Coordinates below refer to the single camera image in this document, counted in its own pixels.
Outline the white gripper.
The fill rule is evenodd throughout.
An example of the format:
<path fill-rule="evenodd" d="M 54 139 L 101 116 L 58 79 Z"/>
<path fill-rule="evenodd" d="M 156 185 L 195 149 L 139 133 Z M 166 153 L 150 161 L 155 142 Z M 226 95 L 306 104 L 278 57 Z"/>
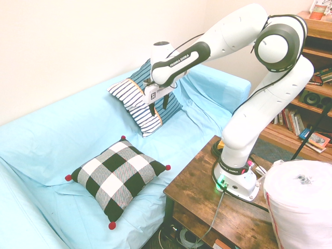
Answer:
<path fill-rule="evenodd" d="M 144 90 L 142 100 L 148 104 L 152 116 L 155 116 L 155 102 L 163 97 L 163 109 L 167 108 L 169 101 L 169 93 L 172 92 L 172 87 L 161 87 L 155 83 L 143 82 Z"/>

